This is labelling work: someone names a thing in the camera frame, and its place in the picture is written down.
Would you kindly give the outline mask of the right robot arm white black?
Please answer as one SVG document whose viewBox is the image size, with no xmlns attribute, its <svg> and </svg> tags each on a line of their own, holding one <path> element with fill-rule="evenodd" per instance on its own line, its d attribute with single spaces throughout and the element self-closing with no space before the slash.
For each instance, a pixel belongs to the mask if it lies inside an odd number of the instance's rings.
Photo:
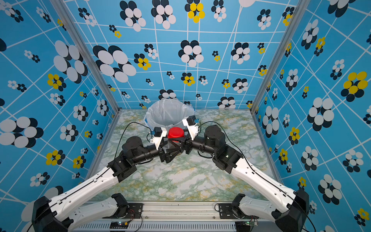
<svg viewBox="0 0 371 232">
<path fill-rule="evenodd" d="M 301 232 L 308 220 L 309 195 L 303 189 L 293 190 L 270 178 L 246 160 L 240 150 L 226 143 L 226 135 L 217 125 L 206 128 L 204 136 L 198 136 L 198 126 L 187 129 L 171 128 L 167 134 L 180 153 L 197 150 L 212 156 L 215 165 L 252 186 L 267 201 L 249 200 L 247 196 L 238 195 L 235 210 L 245 215 L 257 216 L 276 224 L 283 232 Z"/>
</svg>

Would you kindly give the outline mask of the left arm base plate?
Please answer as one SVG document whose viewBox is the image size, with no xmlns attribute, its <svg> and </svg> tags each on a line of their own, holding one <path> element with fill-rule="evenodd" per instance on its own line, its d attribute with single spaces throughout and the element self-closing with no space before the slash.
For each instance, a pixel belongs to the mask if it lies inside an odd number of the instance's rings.
<svg viewBox="0 0 371 232">
<path fill-rule="evenodd" d="M 118 209 L 118 213 L 104 218 L 125 218 L 125 219 L 140 219 L 143 211 L 143 203 L 128 203 L 126 207 Z"/>
</svg>

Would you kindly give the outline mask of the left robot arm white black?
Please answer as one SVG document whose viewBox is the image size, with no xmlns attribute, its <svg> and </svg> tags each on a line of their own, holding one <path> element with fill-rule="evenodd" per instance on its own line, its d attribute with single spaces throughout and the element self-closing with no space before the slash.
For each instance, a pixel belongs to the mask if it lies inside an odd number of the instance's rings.
<svg viewBox="0 0 371 232">
<path fill-rule="evenodd" d="M 165 136 L 154 137 L 153 140 L 154 144 L 145 147 L 140 137 L 130 137 L 122 146 L 120 154 L 100 172 L 60 195 L 36 200 L 29 228 L 36 232 L 71 232 L 100 218 L 133 218 L 135 212 L 130 210 L 121 193 L 113 194 L 96 204 L 84 206 L 84 203 L 131 176 L 137 170 L 137 165 L 155 157 L 169 163 L 176 155 L 191 148 L 189 138 Z"/>
</svg>

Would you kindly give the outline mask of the red knobbed jar lid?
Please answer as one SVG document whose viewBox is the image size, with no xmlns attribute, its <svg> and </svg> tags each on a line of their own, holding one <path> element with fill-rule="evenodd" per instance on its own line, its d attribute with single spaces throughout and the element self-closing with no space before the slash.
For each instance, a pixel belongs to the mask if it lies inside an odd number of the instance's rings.
<svg viewBox="0 0 371 232">
<path fill-rule="evenodd" d="M 170 128 L 167 134 L 167 137 L 169 139 L 183 138 L 184 136 L 185 136 L 185 131 L 180 127 Z"/>
</svg>

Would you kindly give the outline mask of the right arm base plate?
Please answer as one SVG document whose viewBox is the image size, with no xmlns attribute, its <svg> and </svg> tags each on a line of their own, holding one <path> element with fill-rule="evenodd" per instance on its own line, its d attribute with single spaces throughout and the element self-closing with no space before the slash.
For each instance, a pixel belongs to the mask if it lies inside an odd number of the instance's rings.
<svg viewBox="0 0 371 232">
<path fill-rule="evenodd" d="M 248 216 L 233 208 L 231 204 L 217 203 L 214 209 L 219 213 L 220 219 L 244 219 L 244 220 L 254 220 L 259 219 L 259 217 Z"/>
</svg>

